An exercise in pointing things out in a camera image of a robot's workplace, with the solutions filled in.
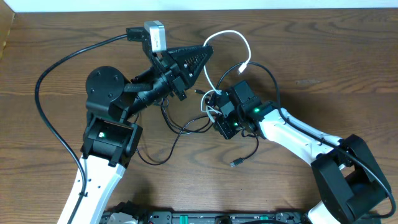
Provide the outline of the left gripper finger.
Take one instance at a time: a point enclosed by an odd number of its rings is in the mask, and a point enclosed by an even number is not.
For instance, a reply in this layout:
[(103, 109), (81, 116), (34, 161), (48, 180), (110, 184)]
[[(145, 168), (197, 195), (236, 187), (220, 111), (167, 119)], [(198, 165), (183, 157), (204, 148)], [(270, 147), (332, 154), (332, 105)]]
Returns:
[(204, 62), (201, 60), (185, 60), (183, 62), (183, 82), (184, 90), (190, 89), (203, 70)]
[(194, 45), (189, 47), (176, 47), (167, 50), (167, 53), (183, 68), (185, 60), (201, 60), (204, 66), (213, 55), (213, 47), (210, 45)]

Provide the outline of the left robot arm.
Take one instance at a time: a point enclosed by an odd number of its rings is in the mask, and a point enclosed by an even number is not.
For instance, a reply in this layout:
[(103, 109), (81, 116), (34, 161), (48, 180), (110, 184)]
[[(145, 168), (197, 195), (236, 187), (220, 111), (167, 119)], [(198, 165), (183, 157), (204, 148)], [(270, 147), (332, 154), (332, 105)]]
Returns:
[(80, 149), (84, 171), (77, 175), (59, 223), (99, 223), (122, 179), (142, 134), (130, 118), (167, 95), (187, 96), (213, 54), (210, 45), (144, 52), (151, 67), (128, 80), (118, 69), (102, 66), (86, 79), (87, 127)]

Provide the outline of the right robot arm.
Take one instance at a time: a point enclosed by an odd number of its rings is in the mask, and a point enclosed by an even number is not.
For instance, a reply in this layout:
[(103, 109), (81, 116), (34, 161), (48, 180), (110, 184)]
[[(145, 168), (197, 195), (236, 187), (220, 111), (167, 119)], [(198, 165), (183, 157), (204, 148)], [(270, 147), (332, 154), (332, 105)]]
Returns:
[(261, 101), (246, 81), (215, 93), (208, 106), (220, 113), (215, 128), (231, 139), (238, 132), (280, 144), (306, 162), (321, 202), (307, 212), (310, 223), (361, 223), (382, 215), (371, 210), (391, 198), (391, 186), (366, 142), (321, 132), (294, 118), (274, 101)]

